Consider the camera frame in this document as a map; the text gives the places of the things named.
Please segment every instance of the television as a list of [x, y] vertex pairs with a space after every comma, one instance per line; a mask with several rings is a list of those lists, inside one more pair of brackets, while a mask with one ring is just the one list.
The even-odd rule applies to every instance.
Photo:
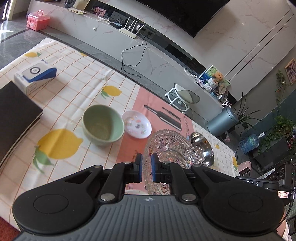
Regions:
[[194, 37], [229, 0], [137, 0]]

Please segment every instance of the yellow lemon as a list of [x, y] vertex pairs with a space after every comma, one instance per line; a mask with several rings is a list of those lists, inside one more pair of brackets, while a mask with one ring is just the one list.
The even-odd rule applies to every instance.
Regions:
[[237, 170], [237, 160], [234, 156], [232, 157], [232, 162], [233, 162], [234, 169]]
[[102, 88], [101, 95], [105, 98], [111, 96], [119, 96], [122, 93], [121, 90], [116, 88], [115, 86], [107, 85]]
[[50, 131], [37, 143], [39, 151], [50, 158], [65, 159], [73, 156], [78, 150], [83, 139], [67, 129]]
[[40, 56], [40, 55], [41, 55], [40, 52], [37, 52], [37, 53], [35, 53], [35, 52], [30, 52], [30, 53], [26, 53], [26, 54], [25, 54], [25, 56], [26, 56], [26, 57], [29, 57], [29, 58], [35, 58], [35, 57], [38, 57], [38, 56]]
[[83, 57], [86, 57], [87, 55], [85, 53], [79, 52]]

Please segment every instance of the white box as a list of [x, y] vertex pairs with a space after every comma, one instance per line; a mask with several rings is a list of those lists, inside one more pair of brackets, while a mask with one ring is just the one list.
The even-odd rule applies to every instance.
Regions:
[[29, 95], [51, 81], [56, 74], [57, 69], [42, 59], [16, 72], [14, 74], [14, 83], [22, 92]]

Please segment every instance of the pink storage box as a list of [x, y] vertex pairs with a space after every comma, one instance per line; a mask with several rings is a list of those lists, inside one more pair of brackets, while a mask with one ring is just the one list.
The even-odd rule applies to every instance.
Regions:
[[44, 14], [43, 10], [32, 12], [28, 15], [27, 27], [35, 31], [45, 29], [49, 24], [50, 16]]

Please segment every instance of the silver bowl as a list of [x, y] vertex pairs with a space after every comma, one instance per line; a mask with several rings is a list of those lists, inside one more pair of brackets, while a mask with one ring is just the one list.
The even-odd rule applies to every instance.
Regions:
[[214, 164], [214, 152], [208, 140], [200, 133], [193, 132], [189, 136], [189, 140], [200, 157], [204, 166], [210, 167]]

